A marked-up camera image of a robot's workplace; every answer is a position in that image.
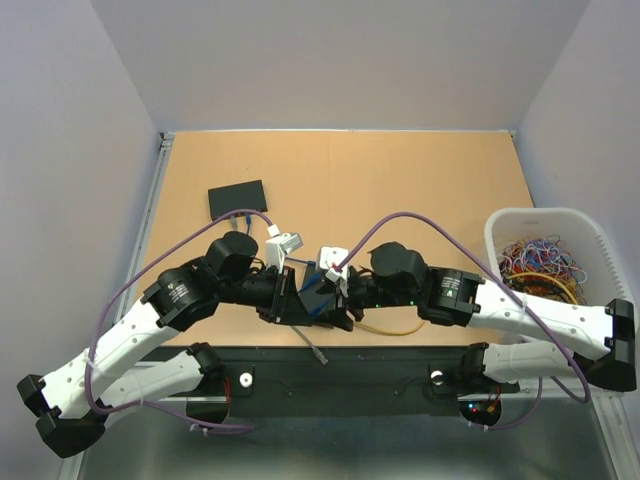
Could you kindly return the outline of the black network switch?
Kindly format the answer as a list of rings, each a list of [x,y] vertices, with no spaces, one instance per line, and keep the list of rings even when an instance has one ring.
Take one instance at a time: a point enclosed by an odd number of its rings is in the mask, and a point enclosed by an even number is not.
[[[208,190],[208,204],[212,220],[235,210],[267,211],[266,196],[261,180],[211,188]]]
[[[315,319],[313,326],[324,327],[319,324],[319,315],[327,310],[334,310],[336,288],[332,283],[325,284],[323,273],[314,264],[307,264],[304,268],[299,296]]]

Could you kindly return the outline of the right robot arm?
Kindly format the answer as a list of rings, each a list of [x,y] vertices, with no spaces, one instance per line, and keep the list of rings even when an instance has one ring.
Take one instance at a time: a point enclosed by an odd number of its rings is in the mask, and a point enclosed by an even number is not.
[[[580,372],[601,389],[637,387],[633,305],[571,305],[519,292],[470,272],[430,267],[415,250],[387,242],[370,253],[369,269],[340,263],[348,255],[323,247],[318,269],[336,286],[337,309],[351,327],[370,308],[413,306],[442,326],[489,328],[526,337],[511,345],[473,346],[460,366],[463,384],[482,390],[493,381],[560,377]]]

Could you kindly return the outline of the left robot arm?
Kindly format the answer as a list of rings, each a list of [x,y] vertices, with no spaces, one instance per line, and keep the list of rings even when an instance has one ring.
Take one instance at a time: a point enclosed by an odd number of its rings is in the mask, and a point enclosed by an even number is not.
[[[21,379],[17,390],[35,415],[44,444],[69,458],[94,445],[113,415],[139,405],[155,407],[174,393],[215,392],[224,368],[207,343],[139,375],[132,369],[156,347],[211,317],[222,303],[253,307],[268,323],[311,324],[295,272],[285,264],[302,239],[276,226],[268,234],[263,266],[253,266],[258,244],[251,236],[227,232],[204,255],[161,273],[119,322],[75,358],[43,376]]]

